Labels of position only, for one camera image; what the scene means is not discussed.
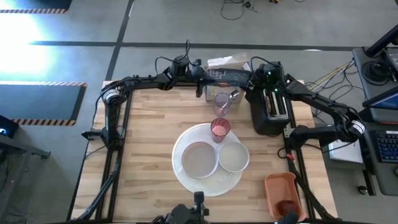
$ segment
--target plastic cup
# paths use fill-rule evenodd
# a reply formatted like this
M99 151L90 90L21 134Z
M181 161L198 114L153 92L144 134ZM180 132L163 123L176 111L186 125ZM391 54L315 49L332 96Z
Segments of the plastic cup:
M215 113L218 118L223 118L229 109L229 106L231 106L231 99L229 98L229 94L227 93L219 93L216 95L214 98L214 103L215 103Z
M210 125L211 138L215 143L220 143L231 130L231 125L224 118L216 118Z

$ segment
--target wooden table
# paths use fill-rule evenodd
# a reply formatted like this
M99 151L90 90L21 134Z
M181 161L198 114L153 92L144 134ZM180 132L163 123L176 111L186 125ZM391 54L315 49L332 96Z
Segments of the wooden table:
M293 102L293 107L297 124L314 126L308 105ZM193 205L193 194L174 175L172 149L186 129L210 123L215 118L213 103L207 103L204 95L196 98L193 88L137 90L133 93L114 222L150 222L157 215L171 212L179 203ZM269 174L288 171L287 161L277 157L277 150L284 145L283 138L256 134L245 99L230 108L226 119L231 123L233 133L249 149L251 160L232 190L205 198L205 206L210 209L206 219L210 222L272 222L264 179ZM94 128L103 126L102 106L98 109ZM101 141L90 142L87 153L102 145ZM328 212L337 216L321 152L307 146L302 149L311 190ZM85 161L72 217L81 215L98 193L105 157L104 149ZM307 210L303 197L301 202ZM107 205L106 201L104 214L108 211Z

